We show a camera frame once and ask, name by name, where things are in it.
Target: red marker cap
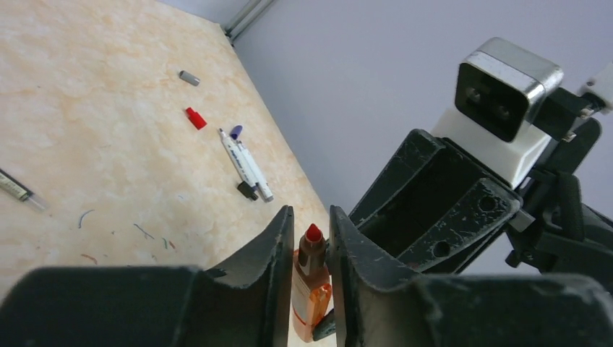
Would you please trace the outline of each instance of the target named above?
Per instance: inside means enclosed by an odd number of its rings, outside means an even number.
[[[207,122],[200,116],[200,113],[197,113],[191,107],[188,107],[185,111],[187,112],[187,118],[196,129],[200,130],[207,125]]]
[[[304,233],[304,237],[306,240],[315,243],[319,242],[319,240],[324,237],[324,234],[322,234],[322,231],[315,224],[311,224],[306,230],[306,233]]]

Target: camera lens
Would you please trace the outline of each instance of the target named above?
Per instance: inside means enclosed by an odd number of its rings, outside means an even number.
[[[473,87],[466,88],[466,96],[474,103],[481,101],[481,94]]]
[[[496,116],[503,121],[507,121],[509,118],[511,118],[511,113],[506,107],[501,105],[496,107]]]

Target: table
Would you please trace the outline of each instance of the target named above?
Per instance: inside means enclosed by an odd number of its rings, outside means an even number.
[[[211,267],[283,205],[294,206],[296,245],[310,223],[327,235],[326,209],[219,25],[153,0],[1,7],[0,167],[50,208],[0,194],[0,298],[42,265]],[[270,203],[236,190],[216,130],[237,124]],[[291,331],[289,345],[301,344]]]

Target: black marker cap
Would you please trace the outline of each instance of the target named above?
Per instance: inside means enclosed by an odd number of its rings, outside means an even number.
[[[255,194],[253,188],[251,188],[245,181],[242,181],[236,188],[247,199],[251,199],[253,201],[257,200],[257,194]]]

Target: white marker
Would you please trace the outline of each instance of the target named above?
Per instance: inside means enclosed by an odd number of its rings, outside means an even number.
[[[238,146],[236,146],[236,143],[234,143],[234,141],[228,137],[228,135],[226,135],[223,129],[219,129],[219,136],[221,137],[221,143],[232,160],[232,164],[234,164],[234,167],[239,172],[241,180],[245,181],[251,188],[255,189],[257,187],[256,176],[249,167],[249,164],[247,164],[247,161],[245,160]]]
[[[249,150],[245,147],[245,145],[243,145],[243,142],[236,141],[236,144],[238,145],[239,150],[243,155],[243,158],[245,158],[245,163],[251,168],[253,174],[255,175],[257,187],[260,189],[260,194],[262,195],[262,198],[266,202],[273,201],[275,199],[275,197],[273,196],[273,192],[270,190],[268,182],[266,182],[266,178],[260,170],[260,167],[255,163],[255,159],[253,159]]]

